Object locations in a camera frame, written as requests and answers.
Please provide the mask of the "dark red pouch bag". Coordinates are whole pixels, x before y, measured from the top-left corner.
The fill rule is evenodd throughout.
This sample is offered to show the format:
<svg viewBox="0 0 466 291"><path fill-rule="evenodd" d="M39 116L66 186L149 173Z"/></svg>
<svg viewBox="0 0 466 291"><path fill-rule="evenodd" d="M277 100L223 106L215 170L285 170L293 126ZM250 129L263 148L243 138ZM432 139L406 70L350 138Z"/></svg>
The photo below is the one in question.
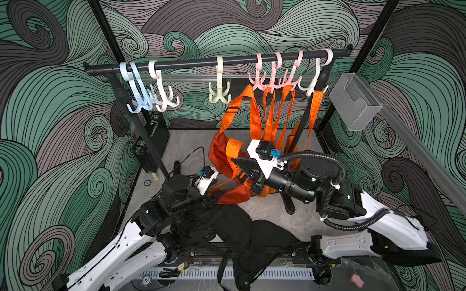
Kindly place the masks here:
<svg viewBox="0 0 466 291"><path fill-rule="evenodd" d="M241 173L241 168L237 167L233 162L233 158L245 156L241 151L243 143L236 139L229 139L225 135L225 131L234 121L237 113L240 111L241 102L244 98L250 98L250 136L251 139L262 138L262 120L257 106L257 101L254 96L252 86L248 85L244 91L232 101L223 115L220 129L213 137L209 149L209 159L217 170L229 177L229 181L236 181L239 185L233 189L226 190L225 194L218 201L219 204L240 204L249 200L252 196L250 184L244 183L242 180L247 179L246 175Z"/></svg>

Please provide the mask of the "orange fanny pack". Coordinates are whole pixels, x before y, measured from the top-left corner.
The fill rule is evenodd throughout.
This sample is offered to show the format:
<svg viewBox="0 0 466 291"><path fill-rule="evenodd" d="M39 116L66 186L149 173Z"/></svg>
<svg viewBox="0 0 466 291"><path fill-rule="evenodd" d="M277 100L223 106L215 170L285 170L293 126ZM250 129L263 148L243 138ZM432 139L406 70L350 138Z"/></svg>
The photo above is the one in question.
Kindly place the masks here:
<svg viewBox="0 0 466 291"><path fill-rule="evenodd" d="M309 139L310 139L311 132L313 130L314 124L316 122L316 119L317 119L317 116L318 116L318 113L319 113L319 109L320 109L320 105L322 103L323 95L324 95L323 91L318 91L317 90L317 91L315 91L313 93L313 98L312 98L311 108L310 108L310 113L309 113L309 131L308 131L307 146L306 146L307 150L309 149ZM300 125L300 122L292 130L290 136L287 137L287 142L286 142L286 146L285 146L286 150L288 150L290 148L292 139L295 137L296 132L297 132L297 128L298 128L299 125Z"/></svg>

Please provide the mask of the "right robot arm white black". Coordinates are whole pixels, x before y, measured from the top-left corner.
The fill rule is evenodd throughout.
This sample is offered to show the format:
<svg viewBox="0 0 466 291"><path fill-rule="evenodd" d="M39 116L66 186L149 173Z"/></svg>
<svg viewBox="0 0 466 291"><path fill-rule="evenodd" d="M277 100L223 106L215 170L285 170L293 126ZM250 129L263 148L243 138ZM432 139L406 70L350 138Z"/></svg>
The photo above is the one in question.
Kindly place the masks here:
<svg viewBox="0 0 466 291"><path fill-rule="evenodd" d="M265 187L305 204L316 201L320 220L340 236L314 235L312 252L323 257L378 257L397 266L440 263L417 217L408 217L345 180L346 167L331 155L306 150L281 157L234 158L258 194Z"/></svg>

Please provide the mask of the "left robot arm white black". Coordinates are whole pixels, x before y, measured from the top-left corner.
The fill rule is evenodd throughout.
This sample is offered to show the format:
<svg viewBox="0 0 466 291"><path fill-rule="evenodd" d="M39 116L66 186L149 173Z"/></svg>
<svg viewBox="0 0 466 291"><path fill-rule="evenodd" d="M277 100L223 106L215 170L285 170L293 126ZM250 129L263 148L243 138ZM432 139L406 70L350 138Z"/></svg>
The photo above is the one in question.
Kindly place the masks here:
<svg viewBox="0 0 466 291"><path fill-rule="evenodd" d="M117 291L142 271L177 259L180 245L169 232L176 215L192 205L215 202L209 187L218 171L205 167L198 175L174 175L130 218L124 229L88 263L52 282L55 291Z"/></svg>

